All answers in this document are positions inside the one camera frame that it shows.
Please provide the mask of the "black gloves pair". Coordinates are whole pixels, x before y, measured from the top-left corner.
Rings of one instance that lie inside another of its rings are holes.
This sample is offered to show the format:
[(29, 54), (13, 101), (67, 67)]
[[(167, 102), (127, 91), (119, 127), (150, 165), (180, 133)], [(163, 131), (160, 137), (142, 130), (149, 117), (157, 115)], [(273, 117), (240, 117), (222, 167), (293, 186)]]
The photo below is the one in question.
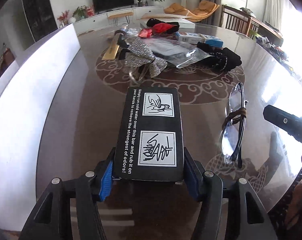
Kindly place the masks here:
[(178, 22), (163, 22), (155, 18), (150, 18), (147, 21), (146, 26), (156, 35), (171, 35), (179, 31), (180, 27)]

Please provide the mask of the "gold tube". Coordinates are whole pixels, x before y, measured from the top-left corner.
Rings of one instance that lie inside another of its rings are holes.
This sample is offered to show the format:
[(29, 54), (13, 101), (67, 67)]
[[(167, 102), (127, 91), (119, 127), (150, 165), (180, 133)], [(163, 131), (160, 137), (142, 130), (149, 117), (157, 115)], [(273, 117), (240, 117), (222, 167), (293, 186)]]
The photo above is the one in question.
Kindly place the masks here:
[(117, 30), (115, 31), (114, 37), (112, 38), (111, 44), (104, 53), (102, 60), (114, 60), (116, 59), (116, 55), (118, 53), (118, 50), (120, 48), (120, 45), (118, 44), (118, 40), (120, 40), (122, 37), (126, 35), (126, 32), (124, 30)]

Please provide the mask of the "white storage box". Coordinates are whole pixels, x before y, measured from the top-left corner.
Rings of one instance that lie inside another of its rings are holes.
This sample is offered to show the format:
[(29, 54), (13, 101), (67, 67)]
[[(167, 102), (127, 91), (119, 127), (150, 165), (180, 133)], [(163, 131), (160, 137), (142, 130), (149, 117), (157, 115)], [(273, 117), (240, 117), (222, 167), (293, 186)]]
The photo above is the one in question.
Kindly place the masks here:
[(31, 46), (0, 78), (0, 229), (21, 231), (36, 203), (36, 166), (56, 91), (80, 50), (73, 25)]

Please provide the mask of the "orange lounge chair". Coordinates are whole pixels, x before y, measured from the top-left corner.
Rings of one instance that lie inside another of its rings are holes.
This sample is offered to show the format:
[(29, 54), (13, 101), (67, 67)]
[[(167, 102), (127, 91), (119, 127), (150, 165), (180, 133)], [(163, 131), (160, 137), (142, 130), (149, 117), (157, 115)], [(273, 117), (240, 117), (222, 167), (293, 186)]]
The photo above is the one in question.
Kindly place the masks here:
[(198, 7), (193, 10), (189, 10), (179, 3), (173, 3), (165, 8), (164, 12), (166, 14), (186, 16), (189, 21), (195, 23), (209, 18), (219, 7), (219, 4), (202, 0)]

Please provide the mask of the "red flower vase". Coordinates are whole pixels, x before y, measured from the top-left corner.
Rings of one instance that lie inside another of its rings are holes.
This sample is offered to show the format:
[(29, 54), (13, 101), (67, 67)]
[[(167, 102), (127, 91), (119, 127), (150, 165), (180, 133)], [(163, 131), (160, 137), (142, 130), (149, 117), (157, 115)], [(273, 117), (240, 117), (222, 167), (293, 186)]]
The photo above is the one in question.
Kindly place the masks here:
[(69, 10), (66, 10), (62, 12), (60, 16), (57, 17), (57, 20), (60, 22), (61, 27), (64, 27), (65, 25), (68, 24), (68, 15), (69, 15)]

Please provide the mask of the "blue white medicine box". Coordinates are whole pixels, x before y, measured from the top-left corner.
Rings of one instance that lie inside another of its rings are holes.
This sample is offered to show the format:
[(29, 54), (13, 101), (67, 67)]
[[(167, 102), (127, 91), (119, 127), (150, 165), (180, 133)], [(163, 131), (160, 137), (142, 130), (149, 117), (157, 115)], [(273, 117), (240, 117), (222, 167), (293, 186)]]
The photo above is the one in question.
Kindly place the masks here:
[(190, 44), (201, 42), (217, 48), (223, 47), (223, 41), (220, 38), (211, 35), (176, 32), (175, 38), (177, 41), (187, 42)]

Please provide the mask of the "cotton swabs plastic bag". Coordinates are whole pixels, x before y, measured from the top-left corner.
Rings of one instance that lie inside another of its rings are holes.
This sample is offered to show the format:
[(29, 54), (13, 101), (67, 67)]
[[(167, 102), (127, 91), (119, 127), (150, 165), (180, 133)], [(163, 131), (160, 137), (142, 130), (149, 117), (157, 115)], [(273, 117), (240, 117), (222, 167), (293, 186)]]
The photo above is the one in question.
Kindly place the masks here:
[(124, 32), (125, 37), (131, 38), (131, 37), (138, 37), (141, 28), (130, 27), (128, 24), (123, 24), (120, 30)]

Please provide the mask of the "wooden chair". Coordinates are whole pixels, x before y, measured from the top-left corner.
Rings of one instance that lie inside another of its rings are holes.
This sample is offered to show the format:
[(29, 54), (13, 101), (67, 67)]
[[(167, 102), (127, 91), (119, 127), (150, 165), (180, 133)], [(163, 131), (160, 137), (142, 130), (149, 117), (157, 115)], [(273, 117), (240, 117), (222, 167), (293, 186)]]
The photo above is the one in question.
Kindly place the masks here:
[(233, 7), (222, 5), (220, 27), (248, 36), (251, 23), (252, 17), (249, 14)]

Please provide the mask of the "black printed soap box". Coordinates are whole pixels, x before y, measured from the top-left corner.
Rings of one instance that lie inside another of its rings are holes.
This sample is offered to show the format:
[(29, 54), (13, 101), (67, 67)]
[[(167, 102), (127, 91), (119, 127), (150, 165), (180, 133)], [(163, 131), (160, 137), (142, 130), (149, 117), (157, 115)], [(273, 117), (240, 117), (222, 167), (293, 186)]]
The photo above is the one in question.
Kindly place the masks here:
[(176, 88), (130, 87), (112, 166), (115, 180), (178, 182), (184, 143)]

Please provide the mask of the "wooden bench stool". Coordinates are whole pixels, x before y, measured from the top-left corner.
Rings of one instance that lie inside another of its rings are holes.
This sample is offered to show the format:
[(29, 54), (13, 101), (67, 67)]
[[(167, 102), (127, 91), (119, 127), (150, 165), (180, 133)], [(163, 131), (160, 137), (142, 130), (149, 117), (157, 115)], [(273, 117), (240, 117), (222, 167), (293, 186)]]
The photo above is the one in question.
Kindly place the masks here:
[(112, 21), (114, 26), (118, 26), (121, 18), (124, 18), (122, 23), (130, 24), (130, 17), (133, 15), (134, 15), (134, 13), (132, 11), (129, 11), (129, 12), (123, 12), (120, 14), (107, 14), (107, 17), (108, 17), (109, 21)]

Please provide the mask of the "small potted plant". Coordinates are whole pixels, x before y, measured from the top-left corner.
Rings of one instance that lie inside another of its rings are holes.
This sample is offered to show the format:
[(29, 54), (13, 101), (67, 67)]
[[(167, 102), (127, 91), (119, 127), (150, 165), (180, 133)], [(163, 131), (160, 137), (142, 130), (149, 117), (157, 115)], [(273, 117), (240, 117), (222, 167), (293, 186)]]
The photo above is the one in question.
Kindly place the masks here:
[(143, 0), (136, 0), (137, 1), (137, 5), (139, 7), (142, 7), (143, 6)]

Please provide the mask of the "red packet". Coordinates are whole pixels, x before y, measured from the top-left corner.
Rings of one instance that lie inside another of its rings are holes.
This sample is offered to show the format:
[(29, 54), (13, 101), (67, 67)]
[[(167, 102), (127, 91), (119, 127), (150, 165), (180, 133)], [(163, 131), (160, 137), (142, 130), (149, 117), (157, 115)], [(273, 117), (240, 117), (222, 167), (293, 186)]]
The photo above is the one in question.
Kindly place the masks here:
[(144, 28), (138, 34), (140, 38), (150, 38), (152, 36), (169, 36), (179, 30), (179, 25), (169, 23), (158, 23), (152, 27)]

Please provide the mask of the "clear glasses with twine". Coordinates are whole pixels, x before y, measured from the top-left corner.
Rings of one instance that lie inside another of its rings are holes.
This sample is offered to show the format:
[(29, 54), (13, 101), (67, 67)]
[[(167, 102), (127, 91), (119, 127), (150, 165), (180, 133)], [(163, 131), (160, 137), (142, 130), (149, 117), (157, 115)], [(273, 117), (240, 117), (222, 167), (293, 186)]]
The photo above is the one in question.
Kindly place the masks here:
[(242, 141), (246, 126), (247, 109), (244, 85), (238, 82), (231, 90), (226, 105), (226, 118), (222, 124), (221, 151), (228, 164), (242, 168)]

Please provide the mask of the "green potted plant left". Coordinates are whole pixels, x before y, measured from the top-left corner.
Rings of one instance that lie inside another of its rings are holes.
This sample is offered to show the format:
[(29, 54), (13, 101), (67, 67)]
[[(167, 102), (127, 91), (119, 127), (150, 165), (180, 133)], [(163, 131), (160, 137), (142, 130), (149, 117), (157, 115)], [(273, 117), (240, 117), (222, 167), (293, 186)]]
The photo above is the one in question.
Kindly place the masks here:
[(76, 20), (82, 20), (82, 19), (86, 18), (87, 17), (86, 8), (87, 8), (86, 5), (77, 7), (77, 9), (73, 13), (73, 17)]

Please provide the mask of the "phone case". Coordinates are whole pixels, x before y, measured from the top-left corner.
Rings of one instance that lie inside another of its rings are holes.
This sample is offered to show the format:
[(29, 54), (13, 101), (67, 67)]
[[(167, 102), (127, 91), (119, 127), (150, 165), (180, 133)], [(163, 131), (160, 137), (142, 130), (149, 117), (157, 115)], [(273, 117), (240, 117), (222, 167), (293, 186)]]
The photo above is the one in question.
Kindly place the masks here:
[(143, 42), (150, 47), (155, 56), (166, 60), (179, 69), (211, 57), (209, 53), (187, 42), (163, 37), (147, 38)]

